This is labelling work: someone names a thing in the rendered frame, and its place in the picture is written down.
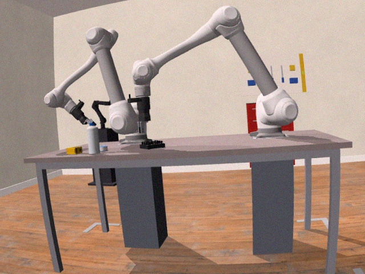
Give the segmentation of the yellow tape measure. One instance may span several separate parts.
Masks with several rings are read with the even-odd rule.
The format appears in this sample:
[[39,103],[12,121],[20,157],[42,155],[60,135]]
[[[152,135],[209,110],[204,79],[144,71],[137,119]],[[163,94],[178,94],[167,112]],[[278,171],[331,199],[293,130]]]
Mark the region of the yellow tape measure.
[[70,147],[66,149],[67,154],[80,154],[82,152],[82,147]]

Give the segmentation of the white bottle with blue cap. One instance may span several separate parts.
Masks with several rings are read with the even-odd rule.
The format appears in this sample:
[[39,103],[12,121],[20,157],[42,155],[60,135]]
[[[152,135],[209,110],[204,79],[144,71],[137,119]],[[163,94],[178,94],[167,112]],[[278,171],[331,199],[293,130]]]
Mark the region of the white bottle with blue cap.
[[87,137],[89,154],[99,154],[99,133],[98,127],[95,126],[95,123],[90,123],[90,126],[87,128]]

